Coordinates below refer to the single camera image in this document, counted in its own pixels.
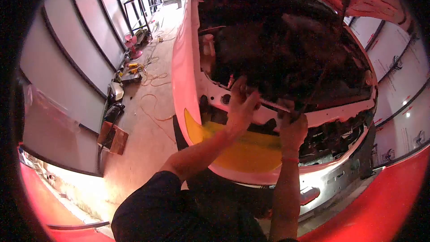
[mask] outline hand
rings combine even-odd
[[[241,76],[231,87],[230,111],[225,129],[232,138],[243,135],[251,124],[260,94],[254,91],[246,97],[246,77]]]
[[[291,123],[292,118],[297,118],[298,114],[294,110],[294,102],[278,100],[279,105],[287,107],[291,112],[279,112],[278,116],[283,117],[279,136],[282,144],[282,158],[298,158],[298,150],[307,136],[307,118],[301,114],[297,120]]]

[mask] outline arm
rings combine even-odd
[[[255,105],[260,96],[245,94],[246,78],[240,77],[231,89],[230,112],[227,125],[215,136],[183,149],[167,159],[160,171],[170,171],[183,182],[207,168],[218,155],[248,129]]]
[[[307,135],[307,119],[302,114],[292,124],[286,113],[279,136],[282,143],[282,167],[273,194],[273,215],[269,241],[297,238],[300,214],[300,179],[298,173],[298,150]]]

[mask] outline forearm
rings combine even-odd
[[[270,241],[297,238],[300,214],[300,178],[294,161],[282,161],[281,172],[273,194]]]
[[[227,130],[221,130],[213,137],[171,155],[160,171],[171,171],[181,181],[187,180],[212,164],[234,139]]]

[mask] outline person's left hand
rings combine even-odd
[[[260,94],[254,91],[246,97],[246,77],[241,76],[231,88],[230,111],[225,129],[232,138],[243,135],[251,124]]]

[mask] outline red arrow marking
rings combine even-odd
[[[370,40],[373,38],[374,33],[370,36],[369,40],[367,41],[367,43],[370,42]]]
[[[410,106],[405,112],[402,113],[402,115],[405,115],[406,112],[408,112],[409,110],[411,110],[412,106]]]
[[[376,44],[378,43],[378,41],[379,41],[379,39],[376,40],[375,44],[373,45],[372,49],[370,49],[370,50],[373,50],[373,48],[376,46]]]

